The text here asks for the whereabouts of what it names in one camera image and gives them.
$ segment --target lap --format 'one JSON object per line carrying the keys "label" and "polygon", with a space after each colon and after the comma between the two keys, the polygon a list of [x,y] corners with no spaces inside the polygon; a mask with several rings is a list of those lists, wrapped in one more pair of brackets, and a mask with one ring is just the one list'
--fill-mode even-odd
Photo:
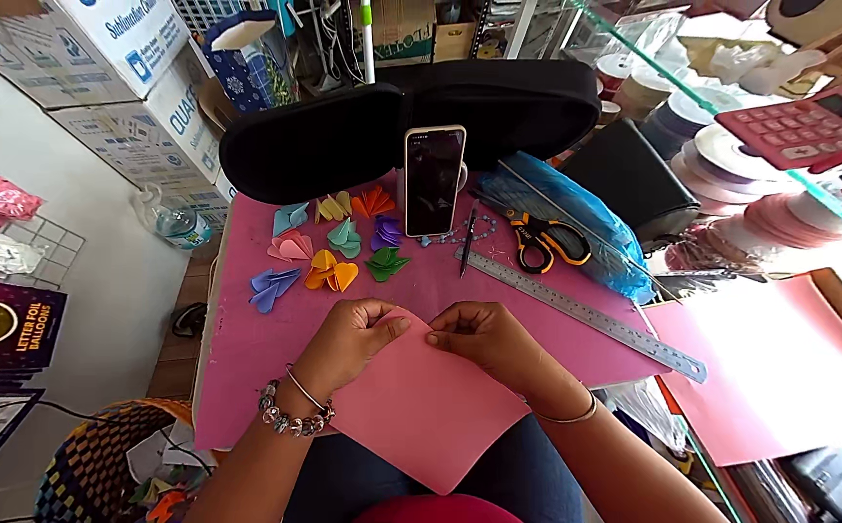
{"label": "lap", "polygon": [[[498,505],[524,523],[581,521],[579,486],[529,414],[485,451],[454,493]],[[344,434],[318,437],[302,464],[286,523],[348,523],[395,496],[430,494]]]}

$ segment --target black and yellow scissors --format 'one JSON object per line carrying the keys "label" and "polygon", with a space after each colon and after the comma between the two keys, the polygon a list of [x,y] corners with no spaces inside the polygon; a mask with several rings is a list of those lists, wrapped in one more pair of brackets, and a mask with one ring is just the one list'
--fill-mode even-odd
{"label": "black and yellow scissors", "polygon": [[[508,208],[502,202],[491,196],[486,196],[482,191],[475,188],[470,188],[469,192],[489,208],[502,213],[502,216],[511,222],[511,227],[514,229],[515,235],[518,236],[518,264],[525,273],[541,275],[547,272],[553,265],[554,251],[570,265],[582,265],[592,255],[590,242],[573,225],[559,220],[541,220],[524,211]],[[582,250],[571,252],[568,247],[554,239],[553,235],[550,234],[551,231],[557,238],[566,235],[575,238]],[[529,265],[524,259],[524,254],[528,249],[537,249],[540,252],[543,256],[540,265]]]}

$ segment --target pink calculator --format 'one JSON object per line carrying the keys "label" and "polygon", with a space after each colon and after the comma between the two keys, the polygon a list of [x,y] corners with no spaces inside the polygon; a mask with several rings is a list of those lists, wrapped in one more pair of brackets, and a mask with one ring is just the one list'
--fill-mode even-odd
{"label": "pink calculator", "polygon": [[842,86],[715,119],[777,169],[809,168],[817,174],[842,164]]}

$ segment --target woman's left hand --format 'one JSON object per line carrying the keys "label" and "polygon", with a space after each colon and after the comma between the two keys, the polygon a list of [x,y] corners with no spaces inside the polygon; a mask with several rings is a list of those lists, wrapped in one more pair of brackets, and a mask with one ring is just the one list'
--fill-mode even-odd
{"label": "woman's left hand", "polygon": [[408,329],[406,317],[379,322],[393,309],[375,298],[335,303],[292,368],[302,387],[324,403],[355,380],[376,353]]}

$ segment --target phone screen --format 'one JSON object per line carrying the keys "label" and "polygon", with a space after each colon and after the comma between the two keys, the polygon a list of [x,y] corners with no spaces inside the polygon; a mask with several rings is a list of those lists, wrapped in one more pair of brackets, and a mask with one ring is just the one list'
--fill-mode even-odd
{"label": "phone screen", "polygon": [[405,233],[450,231],[463,160],[462,129],[408,135],[405,157]]}

